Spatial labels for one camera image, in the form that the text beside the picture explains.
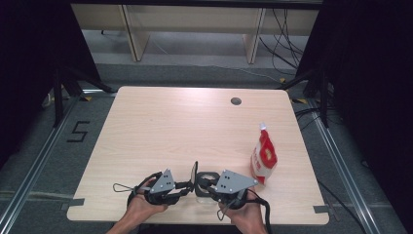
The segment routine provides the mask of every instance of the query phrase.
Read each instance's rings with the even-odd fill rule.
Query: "table top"
[[[232,98],[242,102],[235,105]],[[257,193],[270,203],[272,224],[326,224],[316,177],[285,91],[123,87],[119,90],[74,199],[71,220],[117,221],[130,187],[156,172],[170,169],[174,181],[188,181],[195,161],[198,172],[225,169],[250,176],[249,159],[265,122],[279,162]],[[219,221],[216,203],[200,203],[195,192],[181,197],[148,223],[230,223]]]

